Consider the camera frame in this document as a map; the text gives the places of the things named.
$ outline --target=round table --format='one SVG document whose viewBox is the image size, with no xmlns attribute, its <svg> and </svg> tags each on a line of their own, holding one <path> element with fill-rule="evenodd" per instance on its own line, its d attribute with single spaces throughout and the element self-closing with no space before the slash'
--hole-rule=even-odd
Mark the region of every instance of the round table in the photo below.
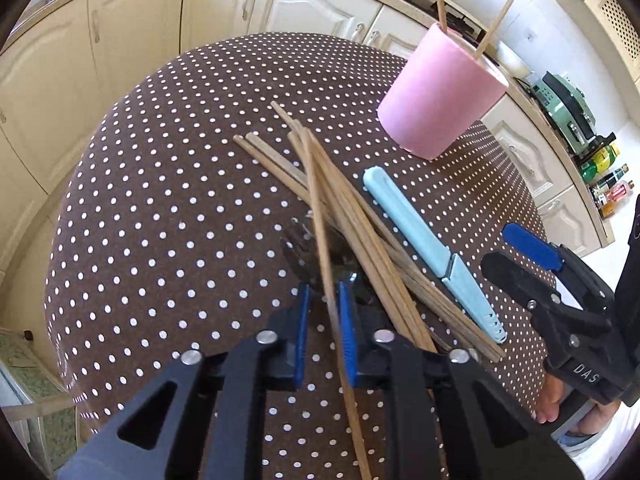
<svg viewBox="0 0 640 480">
<path fill-rule="evenodd" d="M 109 111 L 68 185 L 45 301 L 60 373 L 94 431 L 181 352 L 226 351 L 294 304 L 298 279 L 279 240 L 308 208 L 232 141 L 259 132 L 299 164 L 271 100 L 315 131 L 357 188 L 366 168 L 383 166 L 468 263 L 508 332 L 507 357 L 487 368 L 532 408 L 544 345 L 529 314 L 482 277 L 479 263 L 503 248 L 534 268 L 505 247 L 500 231 L 516 221 L 543 236 L 542 222 L 481 122 L 431 162 L 386 136 L 376 107 L 403 65 L 329 36 L 245 36 L 177 57 Z M 268 397 L 265 478 L 359 478 L 332 347 L 328 317 L 316 306 L 302 389 Z M 382 396 L 357 392 L 357 401 L 372 474 L 383 476 Z"/>
</svg>

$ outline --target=pink cup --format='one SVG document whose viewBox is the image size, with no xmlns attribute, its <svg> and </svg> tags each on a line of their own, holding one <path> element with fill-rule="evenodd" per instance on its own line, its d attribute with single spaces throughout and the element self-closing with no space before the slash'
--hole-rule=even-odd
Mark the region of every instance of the pink cup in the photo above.
<svg viewBox="0 0 640 480">
<path fill-rule="evenodd" d="M 502 97 L 509 84 L 454 32 L 432 25 L 378 107 L 380 124 L 402 148 L 436 158 Z"/>
</svg>

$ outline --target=cabinet handle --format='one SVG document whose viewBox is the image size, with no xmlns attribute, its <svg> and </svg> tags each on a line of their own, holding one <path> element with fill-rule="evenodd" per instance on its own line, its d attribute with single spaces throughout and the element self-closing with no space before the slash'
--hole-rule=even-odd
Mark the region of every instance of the cabinet handle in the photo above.
<svg viewBox="0 0 640 480">
<path fill-rule="evenodd" d="M 98 28 L 98 11 L 91 13 L 91 23 L 94 28 L 94 43 L 100 43 L 100 29 Z"/>
<path fill-rule="evenodd" d="M 558 206 L 560 205 L 562 201 L 560 199 L 556 199 L 554 200 L 551 205 L 549 207 L 546 208 L 546 210 L 542 213 L 540 213 L 540 216 L 547 216 L 549 214 L 551 214 L 553 211 L 555 211 L 556 208 L 558 208 Z"/>
<path fill-rule="evenodd" d="M 367 46 L 373 46 L 373 44 L 376 43 L 379 37 L 380 37 L 380 33 L 377 30 L 374 30 L 371 33 L 371 36 L 369 36 L 369 39 L 365 40 L 364 44 Z"/>
<path fill-rule="evenodd" d="M 244 4 L 242 4 L 242 20 L 245 22 L 249 17 L 249 13 L 246 10 L 246 6 L 249 4 L 249 0 L 244 0 Z"/>
<path fill-rule="evenodd" d="M 358 23 L 356 25 L 356 30 L 354 31 L 352 37 L 351 37 L 351 41 L 356 41 L 356 39 L 358 38 L 358 36 L 360 35 L 360 33 L 364 30 L 364 23 Z"/>
<path fill-rule="evenodd" d="M 509 145 L 509 151 L 511 153 L 513 153 L 513 156 L 516 158 L 516 160 L 520 163 L 521 166 L 523 166 L 525 168 L 525 170 L 529 171 L 529 173 L 531 174 L 531 176 L 535 176 L 536 172 L 533 170 L 532 167 L 530 167 L 525 161 L 524 159 L 520 156 L 520 153 L 518 152 L 518 149 L 513 145 L 510 144 Z"/>
</svg>

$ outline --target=blue rubber tip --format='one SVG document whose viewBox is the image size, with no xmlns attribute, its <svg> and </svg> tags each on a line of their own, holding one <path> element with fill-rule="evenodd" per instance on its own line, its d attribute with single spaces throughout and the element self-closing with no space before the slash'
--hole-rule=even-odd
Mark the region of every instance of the blue rubber tip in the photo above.
<svg viewBox="0 0 640 480">
<path fill-rule="evenodd" d="M 308 285 L 301 285 L 298 287 L 298 297 L 300 298 L 300 324 L 298 325 L 298 336 L 296 337 L 296 352 L 294 357 L 294 381 L 296 383 L 296 389 L 302 387 L 302 379 L 305 376 L 306 332 L 311 300 L 311 289 Z"/>
<path fill-rule="evenodd" d="M 353 319 L 351 318 L 351 290 L 345 282 L 338 284 L 338 310 L 340 313 L 340 333 L 344 351 L 344 367 L 349 384 L 355 387 L 358 373 L 358 350 L 356 347 Z"/>
<path fill-rule="evenodd" d="M 543 269 L 554 271 L 562 269 L 562 259 L 558 252 L 521 225 L 516 223 L 505 225 L 502 229 L 502 239 Z"/>
</svg>

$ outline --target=bottle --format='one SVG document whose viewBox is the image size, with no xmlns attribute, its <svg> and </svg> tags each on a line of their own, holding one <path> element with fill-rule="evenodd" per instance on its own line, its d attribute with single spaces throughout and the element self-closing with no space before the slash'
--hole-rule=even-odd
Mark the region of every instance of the bottle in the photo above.
<svg viewBox="0 0 640 480">
<path fill-rule="evenodd" d="M 622 168 L 617 168 L 616 170 L 607 173 L 593 186 L 591 186 L 591 192 L 593 193 L 593 196 L 597 197 L 601 193 L 607 192 L 617 181 L 619 181 L 624 176 L 627 171 L 629 171 L 628 165 L 623 164 Z"/>
<path fill-rule="evenodd" d="M 628 183 L 625 180 L 621 180 L 613 188 L 606 193 L 598 196 L 596 203 L 600 209 L 600 213 L 603 218 L 609 218 L 615 212 L 616 204 L 624 201 L 626 197 L 631 195 L 631 190 L 635 187 L 634 181 L 630 180 Z"/>
<path fill-rule="evenodd" d="M 593 180 L 597 174 L 609 169 L 620 154 L 617 144 L 612 142 L 603 146 L 593 156 L 580 166 L 580 174 L 585 182 Z"/>
</svg>

